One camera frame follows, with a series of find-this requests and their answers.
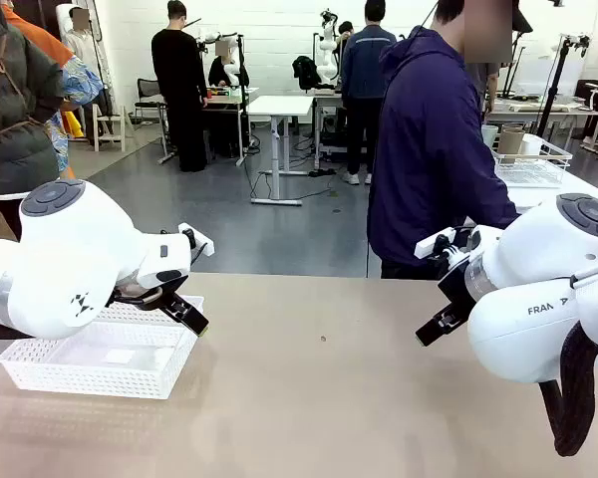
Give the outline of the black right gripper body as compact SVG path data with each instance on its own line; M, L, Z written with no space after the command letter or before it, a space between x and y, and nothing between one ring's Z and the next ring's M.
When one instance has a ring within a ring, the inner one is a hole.
M469 314L476 304L466 284L465 271L469 259L464 258L440 279L439 289L448 299L448 308L452 314Z

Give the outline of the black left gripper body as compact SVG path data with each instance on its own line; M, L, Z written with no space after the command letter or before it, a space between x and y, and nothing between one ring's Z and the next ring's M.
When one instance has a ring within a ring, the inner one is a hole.
M186 276L182 276L152 288L126 281L116 285L107 301L107 306L120 303L139 309L189 309L190 304L177 293L186 279Z

